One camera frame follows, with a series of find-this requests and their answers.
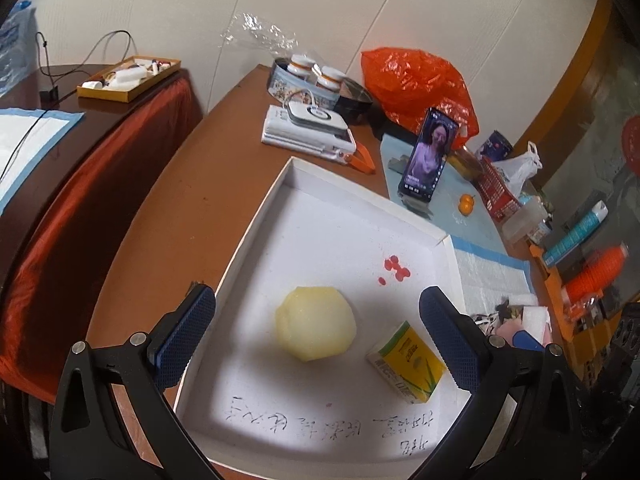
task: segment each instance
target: peeled potato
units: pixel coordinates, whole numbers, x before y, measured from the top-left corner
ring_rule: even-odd
[[[280,345],[301,361],[346,351],[356,337],[347,300],[332,286],[299,286],[276,310]]]

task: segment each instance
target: white wall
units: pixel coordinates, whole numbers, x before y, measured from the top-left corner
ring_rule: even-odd
[[[481,135],[515,142],[562,77],[596,0],[33,0],[53,63],[76,63],[109,30],[128,29],[142,54],[177,57],[212,108],[256,63],[257,50],[220,49],[234,13],[293,30],[301,45],[361,79],[363,49],[422,48],[449,59],[470,90]],[[122,56],[124,38],[95,62]],[[472,146],[479,143],[472,141]]]

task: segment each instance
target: white electronic device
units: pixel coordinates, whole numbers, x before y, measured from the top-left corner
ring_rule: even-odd
[[[269,106],[262,142],[342,164],[356,152],[353,134],[340,114],[301,102],[288,102],[285,108]]]

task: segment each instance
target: silver bolt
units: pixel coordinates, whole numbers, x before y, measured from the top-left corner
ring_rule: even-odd
[[[489,344],[494,348],[502,348],[507,344],[503,337],[495,334],[489,336]]]
[[[146,341],[146,334],[144,332],[136,332],[129,338],[129,342],[133,346],[142,345],[143,342]]]
[[[551,343],[547,348],[549,348],[549,351],[556,357],[560,357],[562,355],[562,347],[556,343]]]
[[[86,345],[84,344],[84,341],[78,341],[77,343],[74,343],[74,345],[71,347],[71,351],[74,354],[79,354],[83,352],[85,348],[86,348]]]

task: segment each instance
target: orange thread spool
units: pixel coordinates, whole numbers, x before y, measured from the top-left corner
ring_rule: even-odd
[[[608,287],[619,275],[628,255],[626,245],[620,244],[604,251],[593,264],[587,263],[584,270],[562,288],[565,304],[572,305],[588,294]]]

